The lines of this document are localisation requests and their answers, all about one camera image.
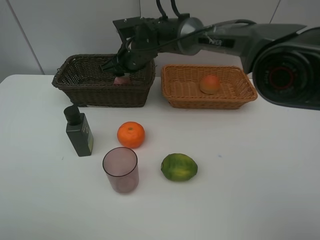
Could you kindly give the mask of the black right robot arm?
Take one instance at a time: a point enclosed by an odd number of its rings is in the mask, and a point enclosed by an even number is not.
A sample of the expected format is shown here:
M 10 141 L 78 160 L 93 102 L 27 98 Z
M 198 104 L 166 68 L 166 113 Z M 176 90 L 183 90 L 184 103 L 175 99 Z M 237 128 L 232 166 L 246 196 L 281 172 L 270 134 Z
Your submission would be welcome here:
M 122 44 L 101 69 L 133 73 L 160 53 L 194 56 L 209 51 L 237 56 L 268 102 L 290 108 L 320 108 L 320 29 L 302 24 L 236 19 L 204 26 L 177 18 L 133 17 L 114 21 Z

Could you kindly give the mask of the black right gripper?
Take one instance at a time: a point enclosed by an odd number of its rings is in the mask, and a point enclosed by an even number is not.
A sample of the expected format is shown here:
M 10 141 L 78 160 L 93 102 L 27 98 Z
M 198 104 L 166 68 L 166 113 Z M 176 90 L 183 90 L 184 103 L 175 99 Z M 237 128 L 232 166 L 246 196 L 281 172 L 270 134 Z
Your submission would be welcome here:
M 130 37 L 125 43 L 122 43 L 117 54 L 100 65 L 101 70 L 105 73 L 115 73 L 117 78 L 129 78 L 130 73 L 143 69 L 145 65 L 158 56 L 158 53 L 154 50 L 131 49 L 133 42 L 134 37 Z

